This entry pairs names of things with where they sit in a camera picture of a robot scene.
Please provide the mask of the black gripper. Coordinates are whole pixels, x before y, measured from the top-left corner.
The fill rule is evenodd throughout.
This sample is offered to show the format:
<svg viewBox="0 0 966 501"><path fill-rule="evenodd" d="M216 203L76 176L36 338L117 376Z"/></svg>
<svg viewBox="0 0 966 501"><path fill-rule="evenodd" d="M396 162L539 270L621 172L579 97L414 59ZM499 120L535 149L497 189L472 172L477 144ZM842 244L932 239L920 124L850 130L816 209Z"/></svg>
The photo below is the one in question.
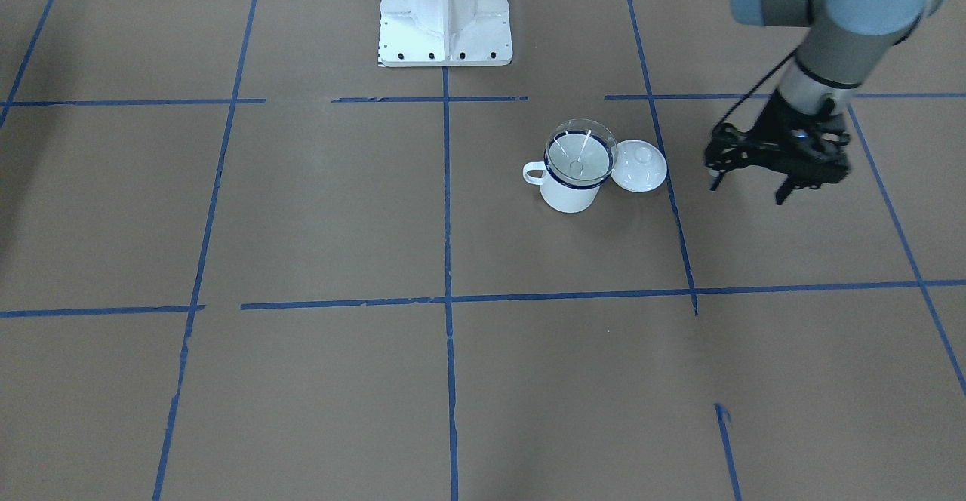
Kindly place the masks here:
<svg viewBox="0 0 966 501"><path fill-rule="evenodd" d="M804 115L780 93L771 95L746 139L752 164L786 175L775 205L784 205L797 185L836 184L851 171L841 116Z"/></svg>

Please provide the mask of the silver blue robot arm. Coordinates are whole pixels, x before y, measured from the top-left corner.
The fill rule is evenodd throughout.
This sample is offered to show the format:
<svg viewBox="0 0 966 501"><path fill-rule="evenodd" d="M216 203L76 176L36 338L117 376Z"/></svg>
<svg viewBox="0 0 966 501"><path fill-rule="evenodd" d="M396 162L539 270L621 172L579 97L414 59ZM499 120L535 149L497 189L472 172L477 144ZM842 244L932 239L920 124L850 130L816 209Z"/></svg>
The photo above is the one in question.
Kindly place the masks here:
<svg viewBox="0 0 966 501"><path fill-rule="evenodd" d="M946 0L729 0L736 22L801 27L782 78L729 167L784 174L777 204L795 189L838 183L850 171L843 112L891 47L907 40Z"/></svg>

